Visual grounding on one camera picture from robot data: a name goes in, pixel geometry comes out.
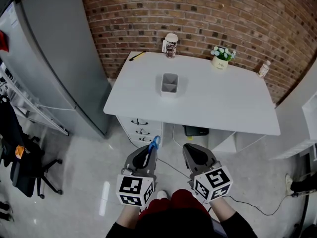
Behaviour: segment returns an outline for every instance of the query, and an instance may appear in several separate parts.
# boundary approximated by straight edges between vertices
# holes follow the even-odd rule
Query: blue scissors handle
[[[151,152],[153,147],[158,149],[159,148],[159,144],[160,144],[160,136],[155,136],[153,141],[149,144],[149,153]]]

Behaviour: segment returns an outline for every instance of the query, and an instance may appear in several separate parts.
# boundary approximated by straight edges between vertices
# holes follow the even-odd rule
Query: potted plant
[[[235,58],[236,52],[230,52],[228,48],[215,46],[211,54],[214,55],[212,64],[218,69],[226,69],[228,62]]]

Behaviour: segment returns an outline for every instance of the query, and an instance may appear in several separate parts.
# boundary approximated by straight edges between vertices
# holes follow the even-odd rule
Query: flower pot
[[[228,66],[228,61],[224,61],[214,56],[212,59],[212,64],[218,69],[226,69]]]

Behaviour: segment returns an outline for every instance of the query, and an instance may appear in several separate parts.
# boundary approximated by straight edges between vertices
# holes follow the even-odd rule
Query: concrete floor
[[[41,136],[43,127],[32,124],[22,126],[26,133]],[[164,145],[158,151],[162,160],[189,175],[181,148],[172,140],[172,125],[167,124]],[[182,127],[176,126],[175,139],[186,141]],[[195,139],[200,144],[205,138]],[[44,140],[47,162],[55,157],[63,164],[56,164],[48,179],[62,188],[64,195],[53,193],[44,186],[45,199],[25,197],[10,180],[10,166],[0,166],[0,200],[8,200],[14,210],[14,223],[1,220],[0,234],[4,238],[102,238],[105,237],[122,210],[115,195],[116,178],[126,160],[135,150],[119,123],[114,120],[106,140],[90,140],[78,136],[66,137],[48,130]],[[231,196],[236,200],[257,205],[266,213],[272,213],[285,196],[286,173],[302,172],[303,160],[293,157],[268,161],[265,158],[265,141],[259,141],[243,152],[217,156],[226,165],[234,179]],[[157,162],[157,187],[170,194],[180,188],[190,189],[187,179],[162,162]],[[106,213],[100,215],[103,185],[110,183]],[[255,208],[229,202],[252,226],[260,238],[289,237],[293,226],[301,218],[303,198],[286,198],[273,216],[264,216]]]

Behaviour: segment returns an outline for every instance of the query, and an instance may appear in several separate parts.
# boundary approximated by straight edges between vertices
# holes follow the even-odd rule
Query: power cord
[[[173,128],[173,140],[175,141],[175,139],[174,139],[174,129],[175,129],[175,125],[174,125],[174,128]],[[165,163],[165,164],[167,164],[168,166],[170,166],[171,168],[173,168],[175,171],[177,171],[177,172],[179,172],[180,174],[182,174],[184,177],[190,179],[187,175],[185,175],[183,172],[180,172],[178,169],[176,169],[175,167],[173,167],[171,164],[169,164],[169,163],[167,163],[167,162],[165,162],[165,161],[163,161],[163,160],[161,160],[161,159],[159,159],[159,158],[158,158],[158,160],[161,161],[161,162],[163,162],[163,163]],[[278,208],[277,208],[272,214],[264,213],[264,212],[261,211],[257,206],[252,205],[252,204],[247,203],[247,202],[238,201],[238,200],[234,199],[232,196],[223,196],[223,197],[230,197],[232,200],[234,200],[234,201],[237,202],[237,203],[247,204],[247,205],[250,205],[250,206],[256,208],[259,212],[261,212],[261,213],[262,213],[263,215],[265,215],[265,216],[272,216],[272,215],[274,215],[274,214],[278,211],[278,209],[281,207],[282,202],[283,202],[284,199],[285,199],[286,197],[288,197],[288,196],[291,196],[291,195],[285,196],[285,197],[282,199],[282,201],[280,202],[280,204],[278,205]]]

